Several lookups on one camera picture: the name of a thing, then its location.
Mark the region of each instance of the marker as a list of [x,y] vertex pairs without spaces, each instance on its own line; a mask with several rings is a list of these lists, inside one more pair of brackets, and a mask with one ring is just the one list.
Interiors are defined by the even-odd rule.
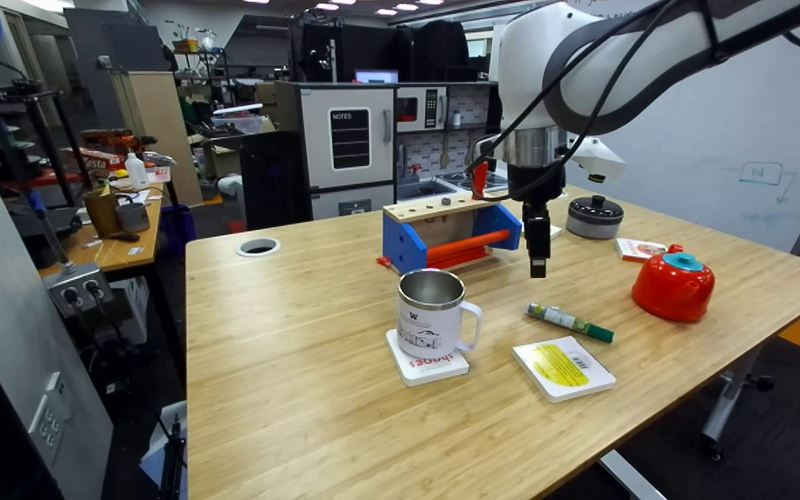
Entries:
[[577,320],[577,316],[561,310],[559,305],[532,303],[532,305],[529,305],[529,316],[541,320],[541,323],[551,323],[551,324],[561,324],[561,327],[566,327],[566,330],[593,335],[593,338],[607,342],[607,345],[615,345],[615,330],[601,327],[601,324],[587,323],[587,320]]

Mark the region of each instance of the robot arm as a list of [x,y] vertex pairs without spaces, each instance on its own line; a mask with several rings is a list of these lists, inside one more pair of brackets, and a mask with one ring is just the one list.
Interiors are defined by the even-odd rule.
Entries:
[[616,131],[672,84],[797,24],[800,0],[663,0],[622,17],[554,2],[497,27],[501,156],[508,194],[522,201],[532,276],[545,276],[551,255],[545,203],[566,184],[566,131]]

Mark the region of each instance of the white mug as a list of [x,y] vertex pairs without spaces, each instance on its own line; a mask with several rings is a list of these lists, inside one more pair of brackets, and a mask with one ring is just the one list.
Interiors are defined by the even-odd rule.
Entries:
[[[469,342],[461,338],[461,315],[476,320]],[[411,359],[469,353],[482,335],[484,310],[465,301],[465,281],[444,270],[413,270],[400,277],[397,345]]]

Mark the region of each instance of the door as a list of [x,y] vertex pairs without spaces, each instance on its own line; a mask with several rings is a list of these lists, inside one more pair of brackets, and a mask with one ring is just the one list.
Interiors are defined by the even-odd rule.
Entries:
[[311,198],[313,220],[380,212],[395,203],[395,187],[366,187],[344,191],[323,191]]
[[301,90],[311,190],[395,178],[395,90]]

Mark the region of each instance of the wooden table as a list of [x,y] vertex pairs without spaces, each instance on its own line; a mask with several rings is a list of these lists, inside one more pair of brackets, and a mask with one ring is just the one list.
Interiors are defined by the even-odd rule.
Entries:
[[[179,330],[175,315],[169,309],[169,298],[161,287],[161,277],[157,272],[157,249],[158,249],[158,223],[161,223],[161,191],[150,191],[147,198],[147,220],[150,228],[138,234],[138,242],[123,242],[123,240],[97,240],[97,231],[93,226],[83,226],[70,235],[63,244],[63,252],[70,263],[97,263],[100,272],[108,281],[123,277],[144,277],[150,287],[150,303],[158,315],[158,323],[163,327],[166,345],[175,359],[175,369],[184,380],[187,376],[187,359],[184,359],[184,335]],[[45,267],[43,276],[62,272],[62,263]]]
[[[561,228],[566,203],[551,209]],[[800,316],[797,255],[622,205],[619,235],[680,242],[713,270],[704,323],[645,315],[627,298],[638,263],[563,231],[545,281],[529,277],[525,249],[459,272],[484,309],[473,372],[413,390],[384,338],[397,276],[375,263],[380,215],[193,242],[193,498],[534,498]],[[238,255],[257,235],[282,247]],[[511,347],[566,330],[525,320],[532,301],[616,330],[616,345],[582,338],[616,390],[569,402],[534,390]]]

